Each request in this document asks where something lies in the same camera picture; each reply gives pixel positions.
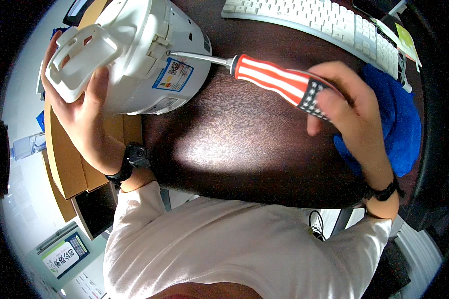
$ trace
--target screwdriver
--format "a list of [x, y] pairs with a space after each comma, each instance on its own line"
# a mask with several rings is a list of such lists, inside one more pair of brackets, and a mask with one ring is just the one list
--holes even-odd
[[246, 80], [264, 89], [275, 91], [293, 106], [326, 121], [329, 119], [317, 107], [316, 96], [324, 88], [340, 93], [329, 82], [317, 75], [300, 70], [284, 69], [274, 63], [257, 60], [246, 54], [235, 55], [229, 59], [170, 50], [166, 54], [207, 60], [225, 66], [236, 79]]

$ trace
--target desk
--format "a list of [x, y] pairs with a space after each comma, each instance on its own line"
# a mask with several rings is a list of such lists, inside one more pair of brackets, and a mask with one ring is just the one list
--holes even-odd
[[[365, 65], [345, 50], [295, 29], [222, 19], [223, 2], [174, 1], [208, 34], [215, 56], [246, 53], [303, 70], [330, 60], [341, 60], [356, 71]], [[419, 74], [411, 61], [407, 65], [423, 119]], [[326, 123], [319, 135], [310, 137], [306, 117], [278, 94], [235, 80], [228, 70], [213, 65], [204, 86], [182, 108], [142, 116], [143, 139], [152, 150], [153, 171], [163, 187], [294, 207], [354, 205], [362, 183], [334, 147], [336, 128]], [[419, 159], [400, 179], [408, 195], [418, 168]]]

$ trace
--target screwdriver handle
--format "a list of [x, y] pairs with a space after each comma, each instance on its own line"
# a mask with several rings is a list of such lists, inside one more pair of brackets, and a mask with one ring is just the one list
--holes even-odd
[[234, 58], [230, 68], [236, 79], [256, 84], [279, 93], [295, 107], [328, 121], [316, 105], [316, 96], [324, 88], [340, 93], [329, 82], [308, 72], [284, 69], [268, 61], [242, 54]]

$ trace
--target rice cooker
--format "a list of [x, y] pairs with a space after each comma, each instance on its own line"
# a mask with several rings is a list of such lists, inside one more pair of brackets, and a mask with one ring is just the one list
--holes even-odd
[[86, 89], [93, 71], [108, 66], [104, 111], [162, 114], [189, 101], [203, 85], [211, 63], [166, 56], [167, 50], [211, 55], [208, 36], [169, 0], [114, 0], [95, 24], [69, 28], [46, 68], [66, 102]]

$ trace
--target keyboard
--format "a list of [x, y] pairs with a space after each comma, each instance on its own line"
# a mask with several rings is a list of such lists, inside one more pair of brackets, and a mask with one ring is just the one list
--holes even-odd
[[322, 38], [394, 79], [398, 77], [398, 51], [373, 23], [331, 0], [227, 0], [223, 18], [275, 23]]

